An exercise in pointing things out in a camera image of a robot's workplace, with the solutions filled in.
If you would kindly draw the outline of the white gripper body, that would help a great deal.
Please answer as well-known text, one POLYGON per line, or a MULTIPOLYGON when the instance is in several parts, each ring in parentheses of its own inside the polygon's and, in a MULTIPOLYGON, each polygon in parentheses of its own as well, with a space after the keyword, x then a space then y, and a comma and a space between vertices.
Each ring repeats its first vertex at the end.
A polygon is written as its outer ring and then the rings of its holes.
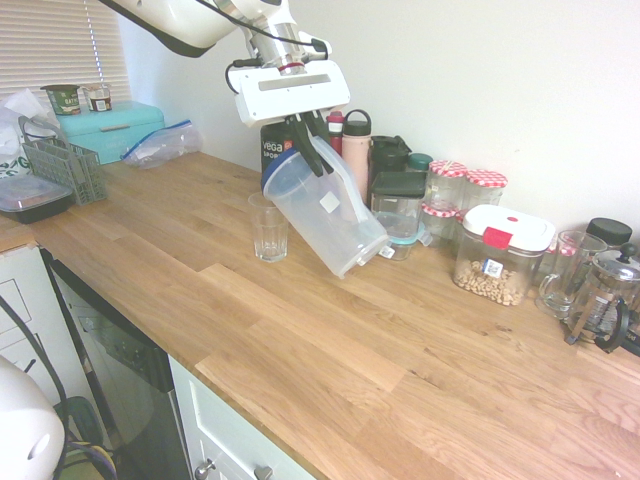
POLYGON ((248 127, 283 121, 287 116, 338 109, 350 102, 340 67, 331 60, 313 61, 306 72, 281 75, 277 68, 233 72, 236 108, 248 127))

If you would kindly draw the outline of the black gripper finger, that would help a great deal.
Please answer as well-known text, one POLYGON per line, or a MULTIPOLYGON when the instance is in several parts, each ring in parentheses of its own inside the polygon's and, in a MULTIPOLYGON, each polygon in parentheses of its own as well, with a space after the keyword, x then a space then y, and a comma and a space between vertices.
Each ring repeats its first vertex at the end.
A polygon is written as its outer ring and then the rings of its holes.
POLYGON ((329 130, 320 112, 306 112, 305 124, 307 127, 307 136, 309 138, 319 137, 325 143, 330 143, 329 130))
POLYGON ((292 116, 292 138, 294 147, 301 153, 312 172, 321 177, 324 172, 323 159, 311 143, 311 138, 307 136, 305 115, 292 116))

